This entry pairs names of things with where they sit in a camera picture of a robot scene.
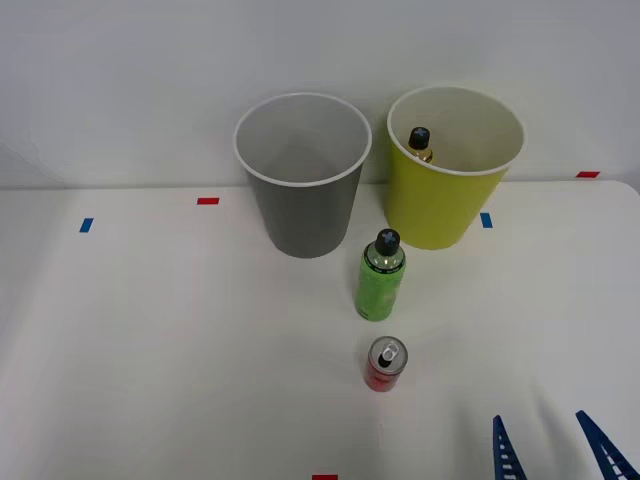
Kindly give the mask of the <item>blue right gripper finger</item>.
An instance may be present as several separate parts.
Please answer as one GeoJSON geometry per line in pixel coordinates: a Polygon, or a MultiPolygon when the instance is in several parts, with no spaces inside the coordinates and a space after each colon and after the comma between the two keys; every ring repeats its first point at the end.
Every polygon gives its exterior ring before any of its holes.
{"type": "Polygon", "coordinates": [[[612,443],[609,437],[586,414],[576,413],[576,418],[586,436],[604,480],[639,480],[639,473],[612,443]]]}
{"type": "Polygon", "coordinates": [[[495,480],[526,480],[526,474],[509,439],[500,415],[493,418],[493,464],[495,480]]]}

